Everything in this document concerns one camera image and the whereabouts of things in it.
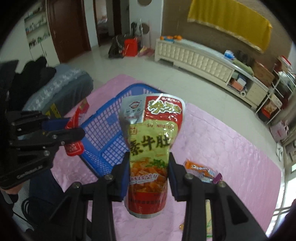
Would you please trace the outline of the blue plastic basket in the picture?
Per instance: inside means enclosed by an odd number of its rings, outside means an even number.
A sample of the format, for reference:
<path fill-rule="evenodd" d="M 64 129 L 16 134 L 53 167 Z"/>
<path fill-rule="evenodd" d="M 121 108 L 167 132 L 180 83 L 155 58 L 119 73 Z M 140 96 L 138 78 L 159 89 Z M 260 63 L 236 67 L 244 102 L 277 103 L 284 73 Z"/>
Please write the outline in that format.
<path fill-rule="evenodd" d="M 113 167 L 122 162 L 128 151 L 119 124 L 119 110 L 122 99 L 127 96 L 160 93 L 146 84 L 132 84 L 100 107 L 89 117 L 81 128 L 85 131 L 82 139 L 84 152 L 82 161 L 96 177 L 111 173 Z"/>

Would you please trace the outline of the orange snack packet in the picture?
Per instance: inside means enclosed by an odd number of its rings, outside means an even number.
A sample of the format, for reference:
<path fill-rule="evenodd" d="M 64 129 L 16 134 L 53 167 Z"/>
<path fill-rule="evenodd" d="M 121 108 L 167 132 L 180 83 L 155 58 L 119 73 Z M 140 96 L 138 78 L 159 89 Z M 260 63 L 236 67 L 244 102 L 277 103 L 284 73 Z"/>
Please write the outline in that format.
<path fill-rule="evenodd" d="M 207 166 L 192 162 L 189 159 L 185 161 L 184 166 L 188 173 L 198 177 L 205 183 L 212 183 L 215 178 L 216 173 L 214 170 Z"/>

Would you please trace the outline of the red green tofu snack bag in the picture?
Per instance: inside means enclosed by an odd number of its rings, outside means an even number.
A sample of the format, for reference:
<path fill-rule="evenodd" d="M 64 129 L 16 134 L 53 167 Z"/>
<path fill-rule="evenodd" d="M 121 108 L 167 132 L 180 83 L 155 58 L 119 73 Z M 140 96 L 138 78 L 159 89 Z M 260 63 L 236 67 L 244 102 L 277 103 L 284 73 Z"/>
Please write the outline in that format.
<path fill-rule="evenodd" d="M 119 122 L 129 149 L 128 212 L 152 218 L 165 207 L 170 149 L 185 115 L 182 99 L 165 93 L 123 98 Z"/>

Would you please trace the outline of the green cracker packet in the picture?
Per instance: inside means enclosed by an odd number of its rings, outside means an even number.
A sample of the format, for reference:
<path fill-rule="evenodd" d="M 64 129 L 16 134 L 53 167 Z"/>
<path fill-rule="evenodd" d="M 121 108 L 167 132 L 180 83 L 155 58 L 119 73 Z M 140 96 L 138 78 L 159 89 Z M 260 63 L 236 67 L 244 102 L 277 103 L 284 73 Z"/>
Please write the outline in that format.
<path fill-rule="evenodd" d="M 206 234 L 207 238 L 212 237 L 212 214 L 211 214 L 211 203 L 210 200 L 205 201 L 206 208 Z"/>

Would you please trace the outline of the grey patterned sofa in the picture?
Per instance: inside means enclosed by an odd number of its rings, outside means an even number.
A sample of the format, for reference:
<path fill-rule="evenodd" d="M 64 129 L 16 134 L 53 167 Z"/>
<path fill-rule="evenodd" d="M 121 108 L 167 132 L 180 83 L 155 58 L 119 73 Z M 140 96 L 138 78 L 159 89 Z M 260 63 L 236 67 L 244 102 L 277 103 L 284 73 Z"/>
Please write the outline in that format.
<path fill-rule="evenodd" d="M 62 118 L 93 90 L 93 79 L 84 70 L 67 64 L 55 66 L 54 77 L 23 107 L 23 111 L 40 111 L 51 118 Z"/>

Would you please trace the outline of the purple yellow snack box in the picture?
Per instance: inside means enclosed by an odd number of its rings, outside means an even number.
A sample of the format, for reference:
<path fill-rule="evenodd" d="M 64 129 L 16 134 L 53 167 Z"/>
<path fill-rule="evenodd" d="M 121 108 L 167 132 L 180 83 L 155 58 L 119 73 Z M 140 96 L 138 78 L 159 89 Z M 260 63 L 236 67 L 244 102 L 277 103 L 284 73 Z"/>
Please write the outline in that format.
<path fill-rule="evenodd" d="M 213 184 L 218 184 L 220 181 L 223 181 L 223 176 L 221 173 L 218 173 L 212 180 Z"/>

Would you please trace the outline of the pink quilted table cloth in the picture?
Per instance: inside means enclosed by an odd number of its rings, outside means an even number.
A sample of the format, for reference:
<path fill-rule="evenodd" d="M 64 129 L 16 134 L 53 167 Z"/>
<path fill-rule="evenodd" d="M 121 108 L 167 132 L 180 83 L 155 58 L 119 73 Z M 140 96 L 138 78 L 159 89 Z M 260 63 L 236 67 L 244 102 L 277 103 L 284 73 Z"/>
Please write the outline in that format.
<path fill-rule="evenodd" d="M 179 164 L 191 160 L 222 174 L 224 181 L 267 230 L 276 207 L 281 170 L 264 152 L 214 116 L 188 103 L 182 129 L 172 148 Z M 150 219 L 128 213 L 113 203 L 117 240 L 181 240 L 185 202 L 169 195 L 163 212 Z"/>

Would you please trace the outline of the black bag on floor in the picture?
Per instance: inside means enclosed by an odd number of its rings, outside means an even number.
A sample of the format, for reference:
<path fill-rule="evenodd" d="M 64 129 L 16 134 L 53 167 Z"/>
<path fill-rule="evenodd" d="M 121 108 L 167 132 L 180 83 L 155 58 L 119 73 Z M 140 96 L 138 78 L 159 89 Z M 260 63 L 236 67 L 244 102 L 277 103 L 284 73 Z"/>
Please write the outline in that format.
<path fill-rule="evenodd" d="M 108 57 L 110 59 L 123 58 L 123 51 L 125 48 L 125 36 L 117 35 L 112 39 L 111 47 L 108 51 Z"/>

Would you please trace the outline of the pink bag on floor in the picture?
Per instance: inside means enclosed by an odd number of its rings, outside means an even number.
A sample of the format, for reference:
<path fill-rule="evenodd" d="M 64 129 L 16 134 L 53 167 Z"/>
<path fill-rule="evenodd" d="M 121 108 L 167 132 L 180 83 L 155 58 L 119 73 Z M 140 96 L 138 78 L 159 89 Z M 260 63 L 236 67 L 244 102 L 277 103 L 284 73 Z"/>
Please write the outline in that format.
<path fill-rule="evenodd" d="M 280 121 L 269 128 L 270 133 L 276 142 L 280 142 L 288 137 L 288 129 L 289 127 L 286 121 Z"/>

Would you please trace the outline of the brown wooden door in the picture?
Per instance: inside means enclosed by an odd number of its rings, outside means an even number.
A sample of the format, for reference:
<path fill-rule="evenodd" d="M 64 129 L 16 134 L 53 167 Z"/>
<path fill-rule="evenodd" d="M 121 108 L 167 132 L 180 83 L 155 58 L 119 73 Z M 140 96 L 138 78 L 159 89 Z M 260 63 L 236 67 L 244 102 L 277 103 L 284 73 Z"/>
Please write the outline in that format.
<path fill-rule="evenodd" d="M 84 1 L 46 1 L 49 28 L 59 61 L 67 63 L 91 50 Z"/>

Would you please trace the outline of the white metal shelf rack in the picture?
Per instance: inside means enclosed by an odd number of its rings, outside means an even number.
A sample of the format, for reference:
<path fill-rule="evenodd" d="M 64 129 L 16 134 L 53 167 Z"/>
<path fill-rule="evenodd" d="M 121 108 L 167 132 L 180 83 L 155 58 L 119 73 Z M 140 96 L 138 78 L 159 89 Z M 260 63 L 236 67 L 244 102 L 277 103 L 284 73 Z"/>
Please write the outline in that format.
<path fill-rule="evenodd" d="M 295 73 L 273 70 L 273 75 L 269 91 L 255 112 L 265 125 L 270 125 L 295 95 Z"/>

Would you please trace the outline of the cardboard box on cabinet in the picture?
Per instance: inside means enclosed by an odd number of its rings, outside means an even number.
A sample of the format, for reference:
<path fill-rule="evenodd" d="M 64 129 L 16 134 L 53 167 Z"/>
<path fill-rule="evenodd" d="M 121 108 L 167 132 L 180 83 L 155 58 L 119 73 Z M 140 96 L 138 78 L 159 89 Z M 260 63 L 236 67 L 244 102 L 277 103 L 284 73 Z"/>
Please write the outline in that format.
<path fill-rule="evenodd" d="M 266 87 L 272 85 L 275 77 L 264 65 L 254 60 L 251 68 L 254 72 L 254 77 L 256 77 L 261 83 Z"/>

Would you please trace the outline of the cream tv cabinet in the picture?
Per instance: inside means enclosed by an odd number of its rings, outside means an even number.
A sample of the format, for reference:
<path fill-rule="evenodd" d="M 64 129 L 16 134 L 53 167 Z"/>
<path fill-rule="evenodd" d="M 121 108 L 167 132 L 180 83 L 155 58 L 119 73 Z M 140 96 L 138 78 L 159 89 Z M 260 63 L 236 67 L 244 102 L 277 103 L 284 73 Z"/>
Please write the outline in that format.
<path fill-rule="evenodd" d="M 185 39 L 156 39 L 155 48 L 155 61 L 166 60 L 196 74 L 235 95 L 252 109 L 257 109 L 269 92 L 256 77 L 204 45 Z"/>

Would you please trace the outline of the yellow wall cloth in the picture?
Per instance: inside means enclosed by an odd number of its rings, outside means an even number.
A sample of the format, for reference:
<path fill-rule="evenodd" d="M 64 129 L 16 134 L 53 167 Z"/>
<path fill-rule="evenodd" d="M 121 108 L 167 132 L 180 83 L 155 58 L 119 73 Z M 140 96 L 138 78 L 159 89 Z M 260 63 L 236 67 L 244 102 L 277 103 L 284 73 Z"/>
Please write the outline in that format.
<path fill-rule="evenodd" d="M 227 33 L 260 53 L 268 48 L 273 28 L 264 16 L 237 1 L 192 1 L 187 21 Z"/>

